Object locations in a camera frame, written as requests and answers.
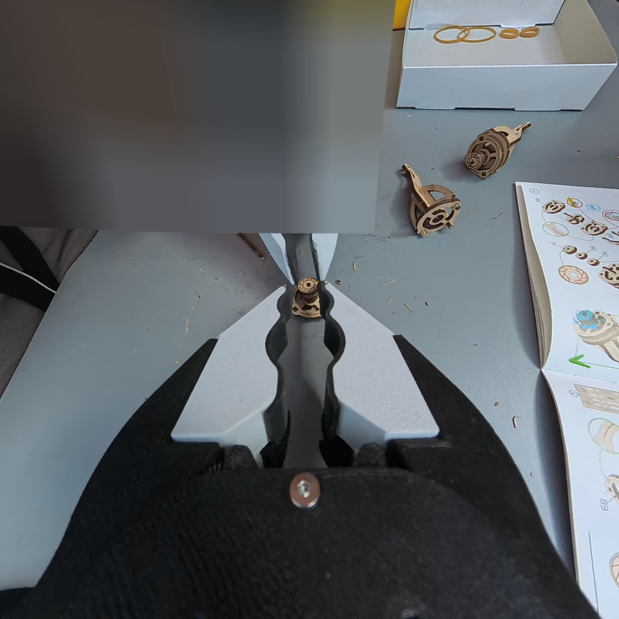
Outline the flat dark wooden piece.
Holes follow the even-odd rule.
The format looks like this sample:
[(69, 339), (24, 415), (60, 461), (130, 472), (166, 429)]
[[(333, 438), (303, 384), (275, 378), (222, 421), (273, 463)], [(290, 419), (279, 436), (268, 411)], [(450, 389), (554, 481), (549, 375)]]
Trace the flat dark wooden piece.
[(251, 238), (244, 233), (237, 233), (237, 237), (259, 258), (261, 261), (265, 261), (264, 254), (260, 249), (252, 242)]

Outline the small wooden gear part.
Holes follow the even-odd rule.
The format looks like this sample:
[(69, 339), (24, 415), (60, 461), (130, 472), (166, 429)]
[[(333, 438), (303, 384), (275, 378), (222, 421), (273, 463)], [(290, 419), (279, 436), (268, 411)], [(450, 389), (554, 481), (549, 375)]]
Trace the small wooden gear part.
[(302, 318), (321, 317), (319, 280), (313, 277), (301, 279), (295, 287), (292, 301), (292, 314)]

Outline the round wooden wheel assembly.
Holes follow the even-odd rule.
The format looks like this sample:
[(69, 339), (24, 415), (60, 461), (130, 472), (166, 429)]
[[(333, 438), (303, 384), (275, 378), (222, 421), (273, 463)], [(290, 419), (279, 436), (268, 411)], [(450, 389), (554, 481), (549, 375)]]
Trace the round wooden wheel assembly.
[(502, 168), (510, 158), (513, 147), (522, 138), (531, 122), (522, 123), (515, 128), (496, 126), (476, 137), (464, 159), (467, 169), (481, 179), (486, 179)]

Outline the wooden half-disc hook assembly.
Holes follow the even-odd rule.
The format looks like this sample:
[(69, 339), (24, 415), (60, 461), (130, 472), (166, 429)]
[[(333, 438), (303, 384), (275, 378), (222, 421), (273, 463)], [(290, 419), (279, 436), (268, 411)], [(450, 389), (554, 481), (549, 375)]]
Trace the wooden half-disc hook assembly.
[(412, 185), (410, 219), (415, 231), (425, 237), (446, 227), (453, 228), (461, 208), (453, 191), (440, 184), (422, 185), (407, 164), (403, 164), (402, 171), (408, 174)]

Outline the white cardboard box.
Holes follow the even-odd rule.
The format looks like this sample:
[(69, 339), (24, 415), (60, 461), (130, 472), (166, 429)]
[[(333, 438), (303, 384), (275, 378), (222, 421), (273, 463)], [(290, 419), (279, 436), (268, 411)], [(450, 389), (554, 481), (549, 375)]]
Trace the white cardboard box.
[[(447, 25), (488, 26), (484, 43), (441, 44)], [(505, 40), (503, 28), (538, 26)], [(397, 107), (424, 110), (583, 110), (617, 65), (587, 1), (413, 1), (402, 51)]]

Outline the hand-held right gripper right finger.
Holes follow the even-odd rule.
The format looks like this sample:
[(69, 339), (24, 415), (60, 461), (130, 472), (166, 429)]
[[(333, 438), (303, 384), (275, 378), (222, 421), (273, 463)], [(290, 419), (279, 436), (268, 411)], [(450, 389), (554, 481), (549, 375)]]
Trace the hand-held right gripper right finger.
[(332, 354), (321, 420), (328, 467), (351, 466), (367, 444), (433, 439), (439, 427), (395, 335), (327, 282), (319, 284), (324, 345)]

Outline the dark grey fabric seat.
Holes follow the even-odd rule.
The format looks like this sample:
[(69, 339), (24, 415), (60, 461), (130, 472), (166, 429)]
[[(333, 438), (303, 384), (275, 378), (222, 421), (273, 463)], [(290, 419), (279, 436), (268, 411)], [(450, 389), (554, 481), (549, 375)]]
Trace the dark grey fabric seat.
[(97, 230), (1, 226), (1, 393)]

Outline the illustrated instruction booklet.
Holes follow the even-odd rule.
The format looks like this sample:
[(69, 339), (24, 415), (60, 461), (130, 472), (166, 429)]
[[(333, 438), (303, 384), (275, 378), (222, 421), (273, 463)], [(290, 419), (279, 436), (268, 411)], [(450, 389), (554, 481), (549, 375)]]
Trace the illustrated instruction booklet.
[(580, 588), (618, 618), (618, 190), (516, 182)]

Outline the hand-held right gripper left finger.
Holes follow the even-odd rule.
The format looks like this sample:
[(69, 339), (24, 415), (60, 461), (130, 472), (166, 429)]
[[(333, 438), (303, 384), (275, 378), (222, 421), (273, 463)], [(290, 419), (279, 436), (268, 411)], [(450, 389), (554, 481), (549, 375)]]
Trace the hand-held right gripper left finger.
[(282, 286), (221, 333), (173, 440), (242, 445), (265, 468), (283, 466), (290, 419), (279, 358), (288, 344), (290, 301), (290, 286)]

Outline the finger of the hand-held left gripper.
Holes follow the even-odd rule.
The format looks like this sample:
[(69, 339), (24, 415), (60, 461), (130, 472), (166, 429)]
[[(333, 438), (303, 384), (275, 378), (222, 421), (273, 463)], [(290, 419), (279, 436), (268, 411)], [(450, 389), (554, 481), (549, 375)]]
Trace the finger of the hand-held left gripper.
[(337, 233), (311, 234), (311, 253), (316, 276), (320, 282), (326, 280), (329, 267), (336, 251), (337, 239)]
[(292, 285), (297, 285), (297, 253), (291, 235), (260, 233), (271, 257)]

